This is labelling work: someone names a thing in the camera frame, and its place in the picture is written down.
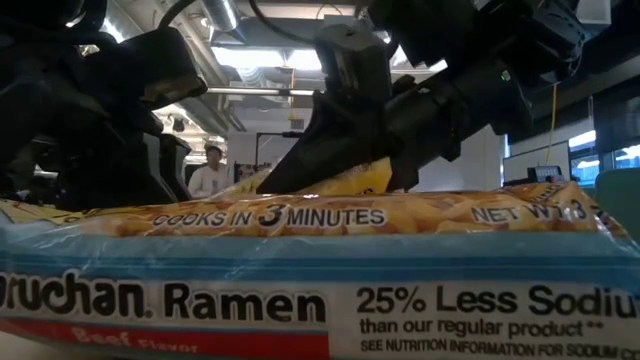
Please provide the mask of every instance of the office wall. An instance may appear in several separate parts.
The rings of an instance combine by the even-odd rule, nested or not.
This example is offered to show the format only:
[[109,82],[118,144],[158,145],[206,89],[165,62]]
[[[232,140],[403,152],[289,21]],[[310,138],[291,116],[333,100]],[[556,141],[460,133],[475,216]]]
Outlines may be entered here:
[[[585,119],[578,121],[561,128],[555,129],[553,132],[553,143],[559,143],[571,139],[572,137],[584,134],[587,131],[593,130],[593,120]],[[541,147],[549,146],[549,133],[538,135],[531,139],[521,141],[515,144],[511,144],[511,155],[518,155],[523,152],[539,149]]]
[[462,143],[453,162],[438,158],[420,169],[420,183],[412,191],[492,190],[500,187],[504,137],[487,126]]

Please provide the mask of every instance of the teal chair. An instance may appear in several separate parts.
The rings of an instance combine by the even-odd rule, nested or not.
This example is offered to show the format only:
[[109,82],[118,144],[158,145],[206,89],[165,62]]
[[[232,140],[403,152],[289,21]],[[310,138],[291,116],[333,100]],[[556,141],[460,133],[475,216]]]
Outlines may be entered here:
[[640,168],[606,171],[596,179],[596,202],[640,240]]

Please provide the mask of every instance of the window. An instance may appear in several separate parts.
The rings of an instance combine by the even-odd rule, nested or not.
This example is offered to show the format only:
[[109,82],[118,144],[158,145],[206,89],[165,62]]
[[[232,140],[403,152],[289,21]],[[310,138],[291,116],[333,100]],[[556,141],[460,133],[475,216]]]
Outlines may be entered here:
[[640,145],[617,150],[614,156],[616,169],[640,167]]
[[596,178],[600,174],[600,161],[598,155],[588,155],[571,159],[571,174],[580,178],[578,184],[585,187],[593,187]]

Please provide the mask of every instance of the ramen package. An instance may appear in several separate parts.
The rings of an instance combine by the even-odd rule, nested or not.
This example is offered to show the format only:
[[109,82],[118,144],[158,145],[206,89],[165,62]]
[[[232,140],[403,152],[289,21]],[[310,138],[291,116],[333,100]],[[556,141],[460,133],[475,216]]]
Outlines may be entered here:
[[0,203],[0,330],[126,359],[637,359],[639,249],[573,183]]

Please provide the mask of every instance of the instant noodle package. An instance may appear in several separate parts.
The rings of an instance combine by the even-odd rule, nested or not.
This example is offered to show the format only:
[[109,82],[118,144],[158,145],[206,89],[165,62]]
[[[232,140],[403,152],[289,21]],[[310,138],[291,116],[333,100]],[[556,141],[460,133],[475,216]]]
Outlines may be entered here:
[[127,359],[640,358],[638,247],[574,183],[0,203],[0,330]]

